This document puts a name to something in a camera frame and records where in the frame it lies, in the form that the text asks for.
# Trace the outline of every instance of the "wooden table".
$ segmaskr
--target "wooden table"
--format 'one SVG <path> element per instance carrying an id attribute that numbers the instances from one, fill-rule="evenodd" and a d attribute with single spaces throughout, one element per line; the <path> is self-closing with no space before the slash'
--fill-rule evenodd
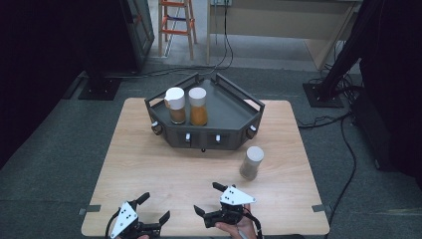
<path id="1" fill-rule="evenodd" d="M 348 38 L 355 7 L 362 0 L 241 0 L 227 11 L 227 35 L 306 39 L 321 70 L 339 40 Z M 210 34 L 224 34 L 225 9 L 207 4 L 207 64 Z"/>
<path id="2" fill-rule="evenodd" d="M 263 103 L 266 108 L 253 139 L 238 150 L 201 152 L 170 147 L 152 132 L 144 99 L 126 100 L 90 204 L 100 205 L 101 210 L 87 213 L 82 233 L 103 236 L 124 201 L 149 192 L 150 198 L 137 207 L 137 213 L 142 222 L 155 223 L 170 210 L 162 236 L 227 236 L 205 228 L 193 209 L 193 205 L 205 212 L 220 208 L 222 192 L 212 187 L 216 181 L 236 184 L 257 199 L 252 213 L 261 221 L 264 235 L 326 234 L 325 213 L 312 208 L 321 201 L 292 107 L 285 101 Z M 239 167 L 252 145 L 261 147 L 265 158 L 257 178 L 247 181 Z"/>

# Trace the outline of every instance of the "white lid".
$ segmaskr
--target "white lid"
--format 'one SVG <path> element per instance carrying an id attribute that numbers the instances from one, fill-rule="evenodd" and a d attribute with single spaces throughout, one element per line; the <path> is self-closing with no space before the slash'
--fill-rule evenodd
<path id="1" fill-rule="evenodd" d="M 260 164 L 264 158 L 264 151 L 258 146 L 251 146 L 246 151 L 246 155 L 252 164 Z"/>
<path id="2" fill-rule="evenodd" d="M 165 92 L 166 104 L 172 110 L 180 110 L 184 108 L 185 99 L 184 91 L 181 88 L 170 88 Z"/>
<path id="3" fill-rule="evenodd" d="M 194 107 L 201 107 L 205 105 L 207 92 L 202 88 L 192 88 L 189 91 L 189 102 Z"/>

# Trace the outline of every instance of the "black cable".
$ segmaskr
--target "black cable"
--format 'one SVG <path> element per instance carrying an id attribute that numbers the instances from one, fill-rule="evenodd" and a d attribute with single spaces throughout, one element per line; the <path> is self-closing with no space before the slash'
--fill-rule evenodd
<path id="1" fill-rule="evenodd" d="M 219 67 L 226 60 L 226 56 L 227 56 L 227 45 L 229 46 L 229 49 L 230 49 L 231 59 L 230 59 L 229 65 L 227 67 L 220 68 L 219 70 L 226 70 L 226 69 L 228 69 L 232 65 L 232 62 L 233 62 L 233 49 L 232 49 L 232 46 L 230 45 L 229 38 L 227 37 L 227 9 L 229 8 L 229 5 L 228 4 L 229 4 L 228 1 L 225 1 L 224 2 L 224 57 L 220 61 L 220 63 L 217 64 L 216 66 Z"/>
<path id="2" fill-rule="evenodd" d="M 344 88 L 342 88 L 342 89 L 340 89 L 340 90 L 338 90 L 336 92 L 338 94 L 345 93 L 345 92 L 348 92 L 350 94 L 350 91 L 361 91 L 361 90 L 363 90 L 363 87 L 359 87 L 359 86 L 347 86 L 347 87 L 344 87 Z"/>
<path id="3" fill-rule="evenodd" d="M 345 115 L 343 115 L 341 117 L 338 117 L 338 118 L 327 117 L 327 116 L 315 118 L 314 119 L 314 122 L 312 122 L 312 123 L 303 123 L 303 122 L 301 122 L 298 119 L 296 119 L 296 121 L 298 121 L 301 124 L 301 125 L 298 125 L 298 128 L 299 129 L 311 129 L 311 128 L 315 128 L 315 127 L 326 126 L 326 125 L 332 124 L 334 122 L 337 122 L 339 120 L 344 120 L 344 119 L 346 119 L 349 116 L 351 116 L 351 112 L 348 112 Z M 325 122 L 325 123 L 321 123 L 321 124 L 317 124 L 317 122 L 322 121 L 322 120 L 326 120 L 326 119 L 328 119 L 330 121 Z"/>
<path id="4" fill-rule="evenodd" d="M 120 208 L 118 209 L 118 211 L 111 217 L 111 219 L 108 221 L 108 224 L 106 225 L 106 229 L 105 229 L 105 239 L 108 239 L 108 231 L 109 231 L 109 227 L 111 226 L 112 221 L 118 216 L 118 213 L 120 212 Z"/>
<path id="5" fill-rule="evenodd" d="M 255 223 L 255 226 L 257 227 L 257 233 L 258 233 L 257 239 L 263 239 L 264 237 L 263 237 L 263 231 L 262 231 L 262 228 L 261 228 L 260 220 L 258 220 L 258 218 L 256 218 L 254 215 L 252 215 L 251 210 L 249 210 L 248 208 L 244 207 L 243 209 L 248 211 L 248 213 L 245 213 L 244 216 L 251 219 Z"/>
<path id="6" fill-rule="evenodd" d="M 314 82 L 314 84 L 318 84 L 319 82 L 323 81 L 323 77 L 321 76 L 320 78 L 312 78 L 310 80 L 308 80 L 309 84 L 312 84 Z"/>
<path id="7" fill-rule="evenodd" d="M 139 75 L 119 75 L 119 76 L 114 76 L 114 75 L 109 75 L 109 76 L 105 76 L 105 78 L 120 78 L 120 79 L 142 79 L 142 78 L 148 78 L 148 77 L 157 77 L 157 76 L 163 76 L 163 75 L 168 75 L 170 73 L 177 73 L 177 72 L 181 72 L 181 71 L 189 71 L 189 70 L 207 70 L 207 69 L 217 69 L 219 70 L 219 68 L 215 68 L 215 66 L 213 67 L 202 67 L 202 66 L 192 66 L 192 67 L 178 67 L 178 68 L 169 68 L 169 69 L 164 69 L 164 70 L 159 70 L 159 71 L 154 71 L 154 72 L 149 72 L 149 73 L 144 73 L 144 74 L 139 74 Z"/>
<path id="8" fill-rule="evenodd" d="M 351 180 L 352 180 L 352 179 L 353 179 L 353 177 L 354 177 L 354 174 L 355 174 L 355 172 L 356 172 L 356 165 L 357 165 L 357 163 L 356 163 L 356 155 L 354 154 L 353 149 L 351 149 L 351 146 L 350 146 L 350 144 L 347 142 L 347 140 L 346 140 L 346 138 L 345 138 L 345 135 L 344 135 L 343 122 L 344 122 L 344 119 L 342 119 L 342 120 L 341 120 L 341 135 L 342 135 L 342 138 L 343 138 L 343 140 L 344 140 L 344 143 L 346 144 L 346 146 L 347 146 L 348 150 L 349 150 L 349 151 L 350 151 L 350 153 L 351 153 L 351 156 L 353 157 L 353 170 L 351 171 L 350 177 L 348 178 L 347 183 L 345 184 L 345 186 L 344 186 L 343 190 L 341 191 L 340 195 L 338 196 L 337 201 L 335 202 L 335 205 L 334 205 L 334 206 L 333 206 L 333 208 L 332 208 L 331 214 L 329 215 L 329 219 L 328 219 L 328 225 L 329 225 L 329 227 L 331 227 L 332 218 L 334 217 L 335 210 L 337 209 L 337 206 L 338 206 L 338 204 L 340 203 L 342 196 L 344 195 L 345 191 L 346 191 L 346 190 L 347 190 L 347 188 L 348 188 L 348 185 L 350 184 Z"/>

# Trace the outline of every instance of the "cable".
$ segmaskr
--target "cable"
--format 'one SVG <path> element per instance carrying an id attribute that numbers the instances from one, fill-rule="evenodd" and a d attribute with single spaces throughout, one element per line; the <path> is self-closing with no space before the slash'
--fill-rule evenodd
<path id="1" fill-rule="evenodd" d="M 331 214 L 329 215 L 329 219 L 328 219 L 328 225 L 329 225 L 329 227 L 331 227 L 332 218 L 334 217 L 335 210 L 337 209 L 337 206 L 338 206 L 338 204 L 340 203 L 342 196 L 344 195 L 345 191 L 346 191 L 346 190 L 347 190 L 347 188 L 348 188 L 348 185 L 350 184 L 351 180 L 352 180 L 352 179 L 353 179 L 353 177 L 354 177 L 354 174 L 355 174 L 355 172 L 356 172 L 356 165 L 357 165 L 357 163 L 356 163 L 356 155 L 354 154 L 353 149 L 351 149 L 351 146 L 350 146 L 350 144 L 347 142 L 347 140 L 346 140 L 346 138 L 345 138 L 345 135 L 344 135 L 343 122 L 344 122 L 344 119 L 342 119 L 342 120 L 341 120 L 341 135 L 342 135 L 342 138 L 343 138 L 343 140 L 344 140 L 344 142 L 345 142 L 345 144 L 346 144 L 346 146 L 347 146 L 348 150 L 349 150 L 349 151 L 350 151 L 350 153 L 351 153 L 351 156 L 353 157 L 353 169 L 352 169 L 352 171 L 351 171 L 351 174 L 350 174 L 350 177 L 348 178 L 347 183 L 345 184 L 345 186 L 344 186 L 343 190 L 341 191 L 340 195 L 339 195 L 339 196 L 338 196 L 338 198 L 337 198 L 337 201 L 335 202 L 335 205 L 334 205 L 334 206 L 333 206 L 333 208 L 332 208 Z"/>
<path id="2" fill-rule="evenodd" d="M 232 49 L 232 46 L 230 45 L 229 38 L 227 37 L 227 9 L 229 8 L 228 4 L 229 4 L 228 1 L 224 1 L 224 49 L 225 49 L 225 53 L 224 53 L 223 60 L 217 66 L 220 66 L 224 62 L 224 60 L 226 59 L 227 45 L 230 48 L 231 59 L 230 59 L 229 65 L 227 67 L 221 69 L 221 70 L 228 69 L 233 63 L 233 49 Z"/>
<path id="3" fill-rule="evenodd" d="M 261 228 L 260 220 L 258 220 L 258 218 L 256 218 L 254 215 L 252 215 L 251 210 L 249 210 L 246 207 L 244 207 L 244 209 L 248 211 L 244 215 L 247 218 L 251 219 L 255 223 L 255 226 L 257 227 L 257 232 L 258 232 L 257 239 L 263 239 L 264 237 L 263 237 L 263 231 L 262 231 L 262 228 Z"/>
<path id="4" fill-rule="evenodd" d="M 159 71 L 144 73 L 144 74 L 140 74 L 140 75 L 126 75 L 126 76 L 122 76 L 122 75 L 117 75 L 117 76 L 116 75 L 108 75 L 108 76 L 105 76 L 105 78 L 143 79 L 143 78 L 148 78 L 148 77 L 157 77 L 157 76 L 168 75 L 170 73 L 179 73 L 179 72 L 182 72 L 182 71 L 207 70 L 207 69 L 210 69 L 210 68 L 214 68 L 214 67 L 201 67 L 201 66 L 178 67 L 178 68 L 169 68 L 169 69 L 164 69 L 164 70 L 159 70 Z"/>
<path id="5" fill-rule="evenodd" d="M 120 212 L 120 208 L 118 209 L 118 211 L 111 217 L 111 219 L 108 221 L 108 224 L 106 225 L 106 229 L 105 229 L 105 239 L 108 238 L 108 231 L 109 231 L 109 227 L 111 226 L 112 221 L 118 216 L 118 213 Z"/>
<path id="6" fill-rule="evenodd" d="M 314 119 L 314 122 L 312 123 L 303 123 L 300 120 L 296 119 L 296 121 L 298 121 L 301 125 L 298 125 L 299 129 L 311 129 L 311 128 L 315 128 L 315 127 L 321 127 L 321 126 L 326 126 L 329 124 L 332 124 L 334 122 L 337 122 L 339 120 L 344 120 L 347 117 L 351 116 L 351 112 L 346 113 L 345 115 L 338 117 L 338 118 L 333 118 L 333 117 L 318 117 Z M 317 122 L 322 121 L 322 120 L 330 120 L 328 122 L 325 123 L 321 123 L 321 124 L 317 124 Z"/>
<path id="7" fill-rule="evenodd" d="M 353 105 L 354 101 L 356 101 L 357 99 L 357 95 L 355 92 L 360 92 L 363 89 L 363 86 L 355 86 L 352 82 L 351 76 L 346 75 L 346 77 L 341 80 L 341 89 L 337 92 L 343 93 L 346 96 L 348 103 L 350 105 Z"/>

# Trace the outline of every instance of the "metal tray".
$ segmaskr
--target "metal tray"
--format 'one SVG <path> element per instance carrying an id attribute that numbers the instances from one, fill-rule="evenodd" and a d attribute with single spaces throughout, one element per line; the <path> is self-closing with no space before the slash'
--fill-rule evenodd
<path id="1" fill-rule="evenodd" d="M 252 139 L 258 132 L 265 105 L 239 88 L 222 75 L 215 79 L 200 79 L 194 74 L 173 87 L 185 91 L 185 123 L 171 122 L 168 108 L 165 106 L 165 92 L 145 99 L 151 118 L 151 128 L 157 135 L 163 135 L 173 147 L 191 147 L 205 149 L 237 149 L 247 139 Z M 203 126 L 192 125 L 189 120 L 190 105 L 188 92 L 200 87 L 207 92 L 206 108 L 208 122 Z M 161 99 L 155 105 L 151 102 Z"/>

